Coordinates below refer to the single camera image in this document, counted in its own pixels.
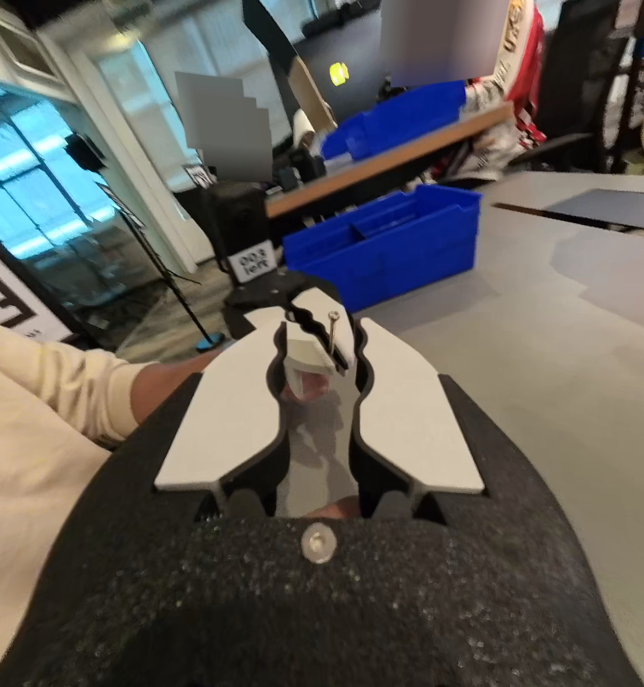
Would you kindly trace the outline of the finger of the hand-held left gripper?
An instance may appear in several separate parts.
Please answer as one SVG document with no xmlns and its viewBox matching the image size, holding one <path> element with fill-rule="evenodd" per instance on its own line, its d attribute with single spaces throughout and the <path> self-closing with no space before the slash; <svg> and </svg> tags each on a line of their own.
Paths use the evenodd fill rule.
<svg viewBox="0 0 644 687">
<path fill-rule="evenodd" d="M 294 316 L 281 307 L 258 308 L 245 314 L 246 320 L 255 328 L 261 328 L 270 322 L 285 322 L 287 354 L 283 361 L 286 387 L 285 395 L 294 399 L 298 372 L 325 374 L 331 378 L 335 374 L 331 358 L 326 354 L 323 345 L 311 333 L 305 332 L 301 325 L 294 321 Z"/>
<path fill-rule="evenodd" d="M 352 369 L 355 365 L 355 334 L 353 327 L 353 318 L 346 312 L 345 307 L 328 296 L 319 288 L 310 288 L 303 291 L 294 299 L 294 305 L 301 311 L 310 313 L 313 322 L 318 324 L 315 332 L 311 333 L 323 345 L 326 354 L 328 353 L 328 334 L 329 334 L 329 319 L 328 313 L 330 311 L 338 311 L 340 319 L 335 331 L 335 352 L 334 357 L 330 357 L 336 372 L 346 372 Z"/>
</svg>

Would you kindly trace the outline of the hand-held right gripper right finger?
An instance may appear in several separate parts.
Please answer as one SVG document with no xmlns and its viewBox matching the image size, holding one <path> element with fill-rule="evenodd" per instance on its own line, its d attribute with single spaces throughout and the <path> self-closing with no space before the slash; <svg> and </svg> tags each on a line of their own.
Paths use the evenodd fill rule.
<svg viewBox="0 0 644 687">
<path fill-rule="evenodd" d="M 355 342 L 353 478 L 362 517 L 414 517 L 436 494 L 485 495 L 434 365 L 368 317 Z"/>
</svg>

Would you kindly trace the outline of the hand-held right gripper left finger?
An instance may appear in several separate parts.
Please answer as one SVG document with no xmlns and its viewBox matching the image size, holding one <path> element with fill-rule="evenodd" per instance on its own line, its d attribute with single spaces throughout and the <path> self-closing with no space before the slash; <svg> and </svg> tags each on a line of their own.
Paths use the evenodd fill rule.
<svg viewBox="0 0 644 687">
<path fill-rule="evenodd" d="M 155 477 L 157 491 L 208 491 L 223 506 L 249 490 L 273 515 L 290 467 L 286 353 L 285 323 L 269 322 L 214 358 Z"/>
</svg>

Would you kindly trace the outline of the blue plastic bin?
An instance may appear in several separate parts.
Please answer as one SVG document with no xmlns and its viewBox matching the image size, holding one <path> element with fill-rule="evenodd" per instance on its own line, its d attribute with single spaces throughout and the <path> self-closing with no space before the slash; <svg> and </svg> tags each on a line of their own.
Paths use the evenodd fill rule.
<svg viewBox="0 0 644 687">
<path fill-rule="evenodd" d="M 367 159 L 456 122 L 466 100 L 465 82 L 440 82 L 407 90 L 349 121 L 345 134 L 354 161 Z"/>
<path fill-rule="evenodd" d="M 481 199 L 441 185 L 395 192 L 285 236 L 285 262 L 356 313 L 473 269 Z"/>
<path fill-rule="evenodd" d="M 359 113 L 344 121 L 330 133 L 321 146 L 323 159 L 330 161 L 343 155 L 350 155 L 354 161 L 370 156 L 366 132 L 366 114 Z"/>
</svg>

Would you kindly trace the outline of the person's left forearm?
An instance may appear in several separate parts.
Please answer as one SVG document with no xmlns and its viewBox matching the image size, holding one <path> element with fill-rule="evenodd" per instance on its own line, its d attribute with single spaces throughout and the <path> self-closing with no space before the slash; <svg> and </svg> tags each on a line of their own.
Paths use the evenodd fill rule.
<svg viewBox="0 0 644 687">
<path fill-rule="evenodd" d="M 0 373 L 95 442 L 127 438 L 225 350 L 174 364 L 131 364 L 110 352 L 41 343 L 0 326 Z"/>
</svg>

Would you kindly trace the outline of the person's left hand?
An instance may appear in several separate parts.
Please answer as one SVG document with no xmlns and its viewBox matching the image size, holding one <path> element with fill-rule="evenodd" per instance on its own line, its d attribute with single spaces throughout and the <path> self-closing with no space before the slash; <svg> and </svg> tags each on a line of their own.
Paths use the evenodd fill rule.
<svg viewBox="0 0 644 687">
<path fill-rule="evenodd" d="M 329 377 L 325 374 L 298 372 L 292 393 L 297 401 L 307 403 L 320 399 L 328 391 Z"/>
</svg>

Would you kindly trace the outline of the black light stand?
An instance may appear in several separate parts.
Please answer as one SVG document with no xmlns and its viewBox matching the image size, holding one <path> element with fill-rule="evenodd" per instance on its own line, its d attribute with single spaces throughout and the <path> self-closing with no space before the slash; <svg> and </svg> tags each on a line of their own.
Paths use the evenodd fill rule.
<svg viewBox="0 0 644 687">
<path fill-rule="evenodd" d="M 221 332 L 209 333 L 206 328 L 202 325 L 197 315 L 193 312 L 189 305 L 184 293 L 181 291 L 177 279 L 189 282 L 191 284 L 199 284 L 196 280 L 185 278 L 180 276 L 176 272 L 169 269 L 162 258 L 159 256 L 157 251 L 153 248 L 146 236 L 146 225 L 141 222 L 137 215 L 129 209 L 129 207 L 120 200 L 120 198 L 111 189 L 104 184 L 99 182 L 95 183 L 98 188 L 107 196 L 107 198 L 112 202 L 116 211 L 119 212 L 121 219 L 128 227 L 134 239 L 139 244 L 141 249 L 144 251 L 148 259 L 153 264 L 154 268 L 158 271 L 162 281 L 165 286 L 172 292 L 174 297 L 177 299 L 178 303 L 181 305 L 185 313 L 189 316 L 190 320 L 196 326 L 197 330 L 202 335 L 202 338 L 196 344 L 196 352 L 206 353 L 209 351 L 216 350 L 219 346 L 224 344 L 226 337 Z"/>
</svg>

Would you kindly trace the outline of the brown cardboard sheet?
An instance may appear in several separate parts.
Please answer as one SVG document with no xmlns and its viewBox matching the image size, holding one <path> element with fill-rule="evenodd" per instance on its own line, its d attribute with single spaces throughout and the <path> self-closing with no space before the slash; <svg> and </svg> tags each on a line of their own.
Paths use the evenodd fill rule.
<svg viewBox="0 0 644 687">
<path fill-rule="evenodd" d="M 300 56 L 295 56 L 287 72 L 291 91 L 315 131 L 334 131 L 337 123 Z"/>
</svg>

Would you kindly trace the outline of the wooden office desk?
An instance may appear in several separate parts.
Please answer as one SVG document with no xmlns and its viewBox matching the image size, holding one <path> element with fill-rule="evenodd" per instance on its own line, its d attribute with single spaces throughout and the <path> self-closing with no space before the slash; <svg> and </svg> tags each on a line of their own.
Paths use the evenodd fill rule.
<svg viewBox="0 0 644 687">
<path fill-rule="evenodd" d="M 271 220 L 283 217 L 363 181 L 407 167 L 413 162 L 424 163 L 425 167 L 429 167 L 428 157 L 439 155 L 441 150 L 452 144 L 468 140 L 514 118 L 514 106 L 510 101 L 465 117 L 401 146 L 368 159 L 353 162 L 332 174 L 304 184 L 295 191 L 274 195 L 266 201 L 267 216 Z"/>
</svg>

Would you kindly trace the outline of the person's cream sweater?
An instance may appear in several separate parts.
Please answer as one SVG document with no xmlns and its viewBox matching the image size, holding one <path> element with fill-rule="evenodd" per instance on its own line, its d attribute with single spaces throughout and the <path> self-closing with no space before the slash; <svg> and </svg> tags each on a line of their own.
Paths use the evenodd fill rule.
<svg viewBox="0 0 644 687">
<path fill-rule="evenodd" d="M 0 660 L 60 529 L 109 456 L 91 442 L 0 443 Z"/>
</svg>

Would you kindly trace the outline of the fiducial marker board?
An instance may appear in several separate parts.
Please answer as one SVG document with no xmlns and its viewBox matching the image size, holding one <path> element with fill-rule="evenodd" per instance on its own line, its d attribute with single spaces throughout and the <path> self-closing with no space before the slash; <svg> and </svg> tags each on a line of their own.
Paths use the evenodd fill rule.
<svg viewBox="0 0 644 687">
<path fill-rule="evenodd" d="M 82 330 L 0 243 L 0 326 L 36 341 L 70 342 Z"/>
</svg>

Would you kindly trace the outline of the grey table hatch cover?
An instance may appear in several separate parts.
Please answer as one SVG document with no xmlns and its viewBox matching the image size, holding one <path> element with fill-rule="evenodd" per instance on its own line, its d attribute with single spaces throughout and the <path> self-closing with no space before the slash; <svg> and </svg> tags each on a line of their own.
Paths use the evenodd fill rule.
<svg viewBox="0 0 644 687">
<path fill-rule="evenodd" d="M 545 211 L 576 219 L 644 229 L 644 192 L 592 189 L 553 203 Z"/>
</svg>

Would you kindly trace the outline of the black office chair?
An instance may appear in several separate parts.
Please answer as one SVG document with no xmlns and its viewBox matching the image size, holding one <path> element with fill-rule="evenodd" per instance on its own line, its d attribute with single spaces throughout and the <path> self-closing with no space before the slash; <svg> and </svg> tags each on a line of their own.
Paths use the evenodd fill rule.
<svg viewBox="0 0 644 687">
<path fill-rule="evenodd" d="M 515 158 L 506 172 L 573 170 L 621 173 L 644 55 L 644 1 L 565 1 L 544 50 L 539 110 L 545 143 Z M 616 78 L 627 74 L 616 136 L 605 120 Z"/>
</svg>

